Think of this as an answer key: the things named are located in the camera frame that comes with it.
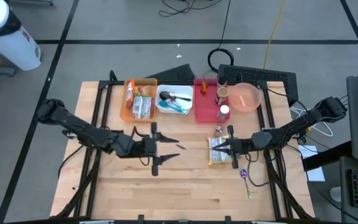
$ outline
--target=orange packet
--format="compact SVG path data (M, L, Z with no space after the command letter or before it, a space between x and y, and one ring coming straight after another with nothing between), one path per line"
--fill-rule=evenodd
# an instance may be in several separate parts
M127 93L125 98L127 109L130 109L134 102L134 88L135 88L135 80L130 80L128 83Z

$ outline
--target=red tray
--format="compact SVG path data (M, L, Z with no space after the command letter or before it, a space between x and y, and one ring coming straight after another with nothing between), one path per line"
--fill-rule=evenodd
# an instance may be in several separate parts
M208 89L205 95L201 94L201 82L203 78L194 80L194 107L197 123L225 123L230 119L230 112L225 119L216 119L221 106L215 103L217 78L205 78ZM223 105L229 105L227 99Z

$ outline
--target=white cable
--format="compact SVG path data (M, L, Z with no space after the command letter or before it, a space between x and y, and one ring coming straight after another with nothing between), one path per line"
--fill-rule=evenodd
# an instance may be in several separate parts
M299 118L300 116L302 116L302 114L306 113L305 109L299 109L299 108L296 108L296 107L294 107L294 106L292 106L292 107L290 108L290 110L291 110L292 112L294 112L294 113L297 114L297 116L296 116L295 119ZM318 131L318 132L320 132L321 134L323 134L323 135L325 135L325 136L328 136L328 137L333 137L333 136L334 136L333 131L331 130L331 128L329 128L328 124L326 124L325 122L323 122L323 125L325 125L325 127L327 128L327 130L329 131L329 134L327 134L327 133L325 133L324 131L322 131L322 130L316 128L316 125L317 125L317 124L314 124L311 128L314 129L314 130L316 130L316 131Z

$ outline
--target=blue spoon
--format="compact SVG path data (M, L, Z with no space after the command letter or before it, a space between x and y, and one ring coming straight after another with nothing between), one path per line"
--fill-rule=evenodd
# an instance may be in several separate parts
M172 106L171 104L167 103L167 102L164 101L164 100L160 100L160 101L159 101L159 105L162 106L162 107L172 108L172 109L174 109L175 111L177 111L177 112L179 112L179 113L183 113L183 111L182 111L180 108L178 108L178 107L176 107L176 106Z

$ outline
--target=white bowl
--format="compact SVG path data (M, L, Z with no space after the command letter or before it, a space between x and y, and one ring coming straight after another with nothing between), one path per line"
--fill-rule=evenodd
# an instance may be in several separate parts
M193 87L192 86L181 86L181 85L159 85L157 87L157 100L155 101L155 106L158 108L158 110L161 113L176 113L180 114L179 112L175 111L172 108L165 108L160 106L159 101L160 98L160 92L167 91L169 93L173 93L175 96L184 97L184 98L190 98L191 101L176 99L176 102L180 104L183 109L187 110L187 112L190 112L191 107L193 106Z

